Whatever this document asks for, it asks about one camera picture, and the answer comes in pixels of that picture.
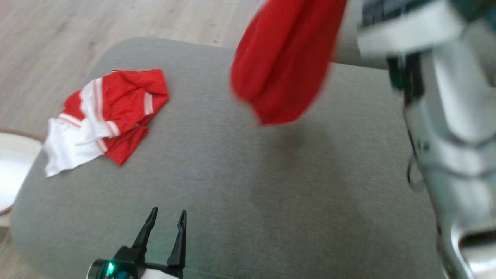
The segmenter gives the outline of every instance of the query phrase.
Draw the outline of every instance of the metal robot arm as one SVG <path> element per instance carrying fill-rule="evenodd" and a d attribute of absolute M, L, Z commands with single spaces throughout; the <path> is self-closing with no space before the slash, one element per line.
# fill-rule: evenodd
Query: metal robot arm
<path fill-rule="evenodd" d="M 122 246 L 111 260 L 97 259 L 87 279 L 182 279 L 186 266 L 186 210 L 178 221 L 178 235 L 167 265 L 146 262 L 148 238 L 155 226 L 158 208 L 153 208 L 131 247 Z"/>
<path fill-rule="evenodd" d="M 362 55 L 387 57 L 404 96 L 448 279 L 496 278 L 496 88 L 460 40 L 491 12 L 495 0 L 374 0 L 358 34 Z"/>

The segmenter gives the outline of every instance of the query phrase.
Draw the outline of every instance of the gray ottoman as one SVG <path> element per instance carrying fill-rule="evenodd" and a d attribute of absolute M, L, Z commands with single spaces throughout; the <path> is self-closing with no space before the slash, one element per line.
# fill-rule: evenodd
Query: gray ottoman
<path fill-rule="evenodd" d="M 123 167 L 100 157 L 47 179 L 47 156 L 37 158 L 11 221 L 25 260 L 84 278 L 157 206 L 147 260 L 167 260 L 186 209 L 186 279 L 440 278 L 434 215 L 405 181 L 410 146 L 387 72 L 334 64 L 302 119 L 264 128 L 230 92 L 233 53 L 151 38 L 108 50 L 88 80 L 161 68 L 170 102 Z"/>

